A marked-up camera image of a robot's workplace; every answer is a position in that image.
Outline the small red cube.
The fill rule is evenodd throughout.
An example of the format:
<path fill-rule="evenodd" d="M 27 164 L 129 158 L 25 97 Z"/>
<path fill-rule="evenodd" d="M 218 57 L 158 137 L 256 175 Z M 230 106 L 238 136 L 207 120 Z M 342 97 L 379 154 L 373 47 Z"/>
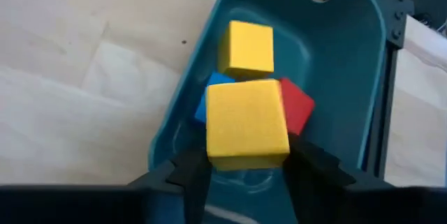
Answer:
<path fill-rule="evenodd" d="M 300 135 L 314 107 L 314 100 L 288 78 L 279 79 L 286 127 L 289 133 Z"/>

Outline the small blue cube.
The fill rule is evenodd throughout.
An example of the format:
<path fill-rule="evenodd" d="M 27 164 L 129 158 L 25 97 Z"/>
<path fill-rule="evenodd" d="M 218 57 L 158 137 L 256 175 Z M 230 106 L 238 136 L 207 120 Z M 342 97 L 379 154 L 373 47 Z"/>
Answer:
<path fill-rule="evenodd" d="M 206 82 L 205 89 L 203 91 L 202 96 L 200 97 L 198 107 L 196 108 L 196 112 L 194 114 L 194 119 L 202 124 L 205 124 L 207 122 L 207 116 L 208 116 L 207 108 L 208 105 L 210 104 L 212 97 L 210 87 L 216 84 L 227 84 L 234 82 L 235 80 L 227 75 L 218 72 L 213 72 Z"/>

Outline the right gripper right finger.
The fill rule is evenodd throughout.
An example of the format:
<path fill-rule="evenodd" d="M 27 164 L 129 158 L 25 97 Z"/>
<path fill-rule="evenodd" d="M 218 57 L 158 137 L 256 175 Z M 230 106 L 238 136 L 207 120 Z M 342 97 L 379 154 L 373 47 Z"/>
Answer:
<path fill-rule="evenodd" d="M 384 224 L 390 220 L 382 203 L 391 185 L 344 165 L 316 144 L 289 135 L 290 154 L 284 180 L 299 224 Z"/>

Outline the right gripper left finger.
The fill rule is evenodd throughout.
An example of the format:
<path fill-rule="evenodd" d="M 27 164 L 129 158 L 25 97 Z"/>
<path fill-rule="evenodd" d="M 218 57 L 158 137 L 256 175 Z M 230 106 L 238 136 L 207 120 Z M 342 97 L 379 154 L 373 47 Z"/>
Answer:
<path fill-rule="evenodd" d="M 142 193 L 143 224 L 201 224 L 211 170 L 206 152 L 190 149 L 132 181 Z"/>

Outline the small yellow cube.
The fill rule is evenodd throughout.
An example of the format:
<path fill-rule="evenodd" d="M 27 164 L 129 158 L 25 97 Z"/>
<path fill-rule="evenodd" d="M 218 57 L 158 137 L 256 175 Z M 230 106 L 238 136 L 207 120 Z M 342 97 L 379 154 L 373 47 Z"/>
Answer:
<path fill-rule="evenodd" d="M 280 84 L 216 84 L 206 122 L 206 150 L 220 171 L 280 167 L 290 153 Z"/>
<path fill-rule="evenodd" d="M 231 20 L 219 39 L 217 70 L 239 80 L 272 74 L 273 36 L 268 25 Z"/>

